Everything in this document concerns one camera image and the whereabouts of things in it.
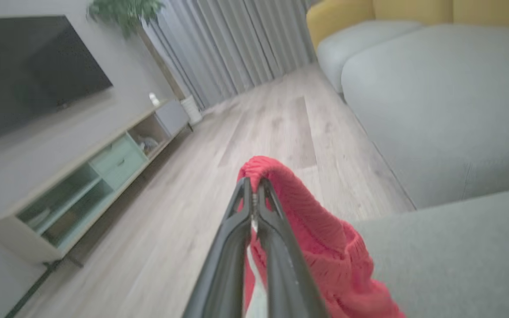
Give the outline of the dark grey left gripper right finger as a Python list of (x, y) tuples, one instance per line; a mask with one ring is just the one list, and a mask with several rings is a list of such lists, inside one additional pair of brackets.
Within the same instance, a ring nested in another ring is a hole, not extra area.
[(266, 253), (269, 318), (327, 318), (328, 309), (271, 181), (254, 198), (257, 239)]

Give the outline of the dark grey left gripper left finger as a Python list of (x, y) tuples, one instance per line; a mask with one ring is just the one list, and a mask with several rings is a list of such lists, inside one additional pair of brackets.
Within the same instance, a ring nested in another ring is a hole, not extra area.
[(252, 186), (239, 179), (190, 295), (184, 318), (241, 318)]

